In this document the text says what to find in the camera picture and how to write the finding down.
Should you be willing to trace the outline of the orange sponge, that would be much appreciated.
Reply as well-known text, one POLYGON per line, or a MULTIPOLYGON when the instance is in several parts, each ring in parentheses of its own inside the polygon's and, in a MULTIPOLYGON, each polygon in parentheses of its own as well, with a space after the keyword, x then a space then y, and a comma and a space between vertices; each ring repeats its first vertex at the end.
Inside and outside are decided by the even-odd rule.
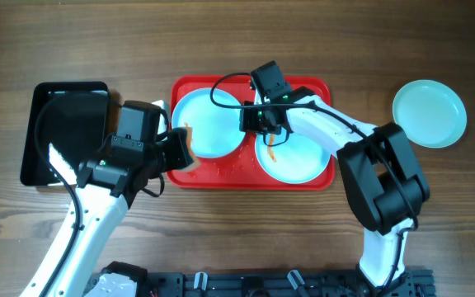
POLYGON ((185 168, 181 169, 182 172, 191 172, 194 171, 199 165, 200 165, 200 160, 197 158, 195 153, 193 152, 193 149, 191 147, 192 145, 192 127, 184 127, 184 130, 186 131, 186 148, 188 152, 188 164, 185 168))

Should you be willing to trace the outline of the light blue plate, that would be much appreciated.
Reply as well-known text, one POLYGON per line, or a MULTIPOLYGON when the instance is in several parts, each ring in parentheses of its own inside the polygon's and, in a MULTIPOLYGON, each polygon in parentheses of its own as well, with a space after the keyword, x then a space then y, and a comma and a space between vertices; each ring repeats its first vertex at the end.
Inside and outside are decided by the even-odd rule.
POLYGON ((236 150, 245 133, 239 129, 236 109, 216 106, 209 97, 211 88, 187 93, 172 112, 172 127, 191 127, 191 148, 199 158, 221 158, 236 150))
POLYGON ((468 117, 465 106, 451 88, 434 80, 407 83, 396 93, 393 119, 415 144, 442 149, 464 135, 468 117))
POLYGON ((257 161, 267 175, 289 184, 310 182, 326 171, 331 155, 322 146, 300 134, 258 135, 255 141, 257 161))

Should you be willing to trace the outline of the light blue plate back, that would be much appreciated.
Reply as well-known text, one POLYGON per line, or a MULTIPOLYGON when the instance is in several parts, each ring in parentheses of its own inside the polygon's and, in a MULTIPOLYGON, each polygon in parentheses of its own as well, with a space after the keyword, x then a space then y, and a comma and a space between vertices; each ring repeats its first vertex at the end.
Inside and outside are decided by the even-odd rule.
POLYGON ((221 158, 236 150, 245 133, 239 129, 236 109, 216 106, 209 97, 211 88, 187 93, 172 112, 172 127, 191 127, 191 148, 199 158, 221 158))

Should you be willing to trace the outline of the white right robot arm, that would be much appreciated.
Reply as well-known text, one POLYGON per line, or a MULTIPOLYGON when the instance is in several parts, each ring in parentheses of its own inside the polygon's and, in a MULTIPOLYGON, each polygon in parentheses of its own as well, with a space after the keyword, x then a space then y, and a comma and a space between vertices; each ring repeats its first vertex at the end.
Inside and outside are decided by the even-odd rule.
POLYGON ((355 120, 309 88, 292 88, 274 61, 248 75, 258 99, 242 105, 241 130, 301 135, 337 160, 350 209, 364 227, 357 270, 371 295, 391 292, 406 271, 407 235, 418 229, 421 206, 430 197, 405 132, 394 123, 355 120))

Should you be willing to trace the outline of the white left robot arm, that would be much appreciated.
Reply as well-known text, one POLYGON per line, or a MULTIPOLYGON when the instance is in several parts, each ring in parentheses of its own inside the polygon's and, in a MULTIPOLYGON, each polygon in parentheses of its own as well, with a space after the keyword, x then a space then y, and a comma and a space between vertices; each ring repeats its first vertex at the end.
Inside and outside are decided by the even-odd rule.
POLYGON ((126 101, 116 132, 81 163, 72 203, 24 296, 80 296, 115 228, 139 192, 155 196, 148 181, 195 165, 192 129, 171 129, 160 106, 126 101))

